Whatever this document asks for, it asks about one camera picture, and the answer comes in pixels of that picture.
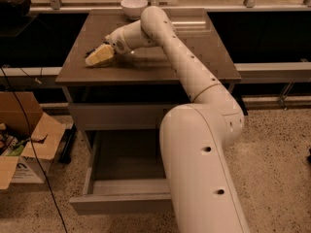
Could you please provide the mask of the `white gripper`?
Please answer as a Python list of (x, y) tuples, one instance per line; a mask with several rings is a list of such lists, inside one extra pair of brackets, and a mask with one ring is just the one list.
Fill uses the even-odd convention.
[(132, 48), (128, 45), (124, 38), (124, 28), (120, 27), (114, 30), (112, 33), (105, 36), (105, 40), (110, 45), (99, 47), (95, 52), (86, 57), (86, 65), (94, 66), (98, 63), (107, 61), (114, 57), (115, 52), (117, 54), (126, 54), (132, 51)]

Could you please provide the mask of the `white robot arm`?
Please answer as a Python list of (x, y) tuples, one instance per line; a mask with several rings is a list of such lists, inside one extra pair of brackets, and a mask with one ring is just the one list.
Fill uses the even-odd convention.
[(106, 36), (88, 66), (139, 48), (163, 49), (190, 99), (163, 118), (160, 150), (180, 233), (250, 233), (224, 148), (241, 135), (241, 107), (176, 35), (166, 12), (151, 6)]

